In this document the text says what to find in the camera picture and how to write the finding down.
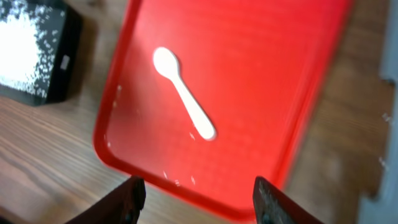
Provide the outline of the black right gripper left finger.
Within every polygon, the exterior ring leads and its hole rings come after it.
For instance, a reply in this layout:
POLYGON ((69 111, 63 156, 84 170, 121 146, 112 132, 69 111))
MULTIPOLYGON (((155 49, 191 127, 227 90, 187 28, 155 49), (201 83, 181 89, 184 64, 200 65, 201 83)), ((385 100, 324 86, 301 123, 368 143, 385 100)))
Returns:
POLYGON ((67 224, 135 224, 145 201, 144 179, 132 176, 67 224))

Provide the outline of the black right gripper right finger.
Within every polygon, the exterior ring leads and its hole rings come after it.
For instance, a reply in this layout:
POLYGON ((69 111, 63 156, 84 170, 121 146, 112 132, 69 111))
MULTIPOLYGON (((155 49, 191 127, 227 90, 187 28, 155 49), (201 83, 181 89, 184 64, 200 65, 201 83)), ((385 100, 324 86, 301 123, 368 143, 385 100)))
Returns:
POLYGON ((252 199, 258 224, 322 224, 261 176, 255 179, 252 199))

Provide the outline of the white plastic spoon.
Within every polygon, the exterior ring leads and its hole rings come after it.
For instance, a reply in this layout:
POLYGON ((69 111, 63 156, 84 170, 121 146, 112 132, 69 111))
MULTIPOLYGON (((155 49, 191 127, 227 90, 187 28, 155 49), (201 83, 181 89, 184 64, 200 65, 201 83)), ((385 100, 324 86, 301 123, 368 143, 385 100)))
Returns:
POLYGON ((175 54, 165 47, 157 47, 154 50, 152 61, 157 73, 170 80, 176 89, 199 135, 204 140, 214 140, 216 129, 181 78, 180 64, 175 54))

